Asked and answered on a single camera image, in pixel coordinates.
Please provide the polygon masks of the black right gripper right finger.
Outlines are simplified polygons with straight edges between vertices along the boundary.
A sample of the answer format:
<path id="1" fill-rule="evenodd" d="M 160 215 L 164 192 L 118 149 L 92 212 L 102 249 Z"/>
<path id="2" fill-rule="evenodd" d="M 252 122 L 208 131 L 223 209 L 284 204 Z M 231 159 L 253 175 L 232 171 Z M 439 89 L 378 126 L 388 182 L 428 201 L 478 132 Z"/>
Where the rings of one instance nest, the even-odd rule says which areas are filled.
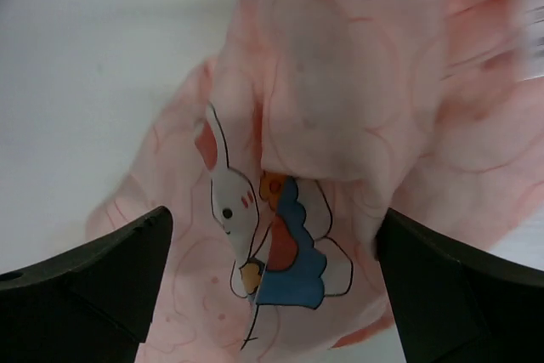
<path id="1" fill-rule="evenodd" d="M 541 362 L 543 273 L 389 209 L 377 257 L 410 363 Z"/>

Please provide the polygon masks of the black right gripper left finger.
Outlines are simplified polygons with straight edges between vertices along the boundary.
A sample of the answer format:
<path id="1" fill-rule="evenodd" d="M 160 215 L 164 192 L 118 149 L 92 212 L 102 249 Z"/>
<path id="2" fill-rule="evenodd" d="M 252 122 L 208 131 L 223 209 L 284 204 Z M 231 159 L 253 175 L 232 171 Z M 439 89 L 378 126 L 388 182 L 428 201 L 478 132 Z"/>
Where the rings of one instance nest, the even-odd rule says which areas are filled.
<path id="1" fill-rule="evenodd" d="M 133 362 L 173 234 L 158 207 L 108 235 L 1 275 L 1 361 Z"/>

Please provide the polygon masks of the pink bunny print pillowcase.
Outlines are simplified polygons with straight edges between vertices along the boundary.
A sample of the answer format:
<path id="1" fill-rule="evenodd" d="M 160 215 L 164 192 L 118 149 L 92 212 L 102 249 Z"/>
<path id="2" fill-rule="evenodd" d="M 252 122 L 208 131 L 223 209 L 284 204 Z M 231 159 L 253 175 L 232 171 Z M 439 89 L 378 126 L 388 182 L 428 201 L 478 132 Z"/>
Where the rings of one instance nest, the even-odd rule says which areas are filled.
<path id="1" fill-rule="evenodd" d="M 237 0 L 91 238 L 165 206 L 139 362 L 302 362 L 394 318 L 389 208 L 488 248 L 543 205 L 543 0 Z"/>

